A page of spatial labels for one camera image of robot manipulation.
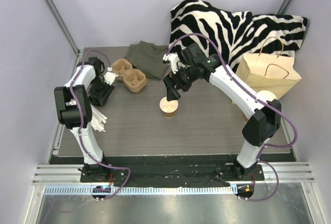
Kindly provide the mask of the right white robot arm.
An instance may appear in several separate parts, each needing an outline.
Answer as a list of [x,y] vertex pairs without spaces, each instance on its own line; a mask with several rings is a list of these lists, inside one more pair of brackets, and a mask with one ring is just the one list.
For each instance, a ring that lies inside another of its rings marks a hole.
[[263,145],[280,128],[280,102],[259,95],[231,72],[229,66],[223,65],[217,54],[206,56],[196,43],[181,51],[180,55],[164,55],[162,62],[171,67],[171,72],[163,78],[167,101],[180,99],[179,91],[186,92],[193,82],[204,79],[241,109],[247,119],[242,129],[244,143],[234,165],[224,177],[247,179],[253,173]]

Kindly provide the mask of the brown pulp cup carrier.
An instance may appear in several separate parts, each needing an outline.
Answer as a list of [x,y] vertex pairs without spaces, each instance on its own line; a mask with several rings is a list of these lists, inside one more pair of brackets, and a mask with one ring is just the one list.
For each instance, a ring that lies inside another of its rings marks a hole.
[[147,84],[146,75],[126,59],[116,60],[111,65],[112,71],[118,75],[118,79],[123,81],[125,86],[133,93],[141,91]]

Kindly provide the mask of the brown paper coffee cup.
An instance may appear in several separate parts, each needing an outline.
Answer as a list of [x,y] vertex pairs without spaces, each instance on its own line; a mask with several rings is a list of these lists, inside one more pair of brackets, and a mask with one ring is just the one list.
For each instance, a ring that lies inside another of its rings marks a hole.
[[159,103],[160,110],[166,118],[174,117],[176,110],[178,108],[178,101],[171,100],[167,101],[166,97],[163,97]]

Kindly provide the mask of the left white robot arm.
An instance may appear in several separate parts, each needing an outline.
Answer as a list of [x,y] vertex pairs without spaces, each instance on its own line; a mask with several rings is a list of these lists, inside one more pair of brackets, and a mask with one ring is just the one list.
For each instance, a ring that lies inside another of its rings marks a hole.
[[103,107],[115,89],[106,82],[104,63],[97,57],[79,62],[73,77],[54,89],[57,118],[74,135],[84,158],[83,175],[99,182],[110,177],[107,161],[93,133],[92,106]]

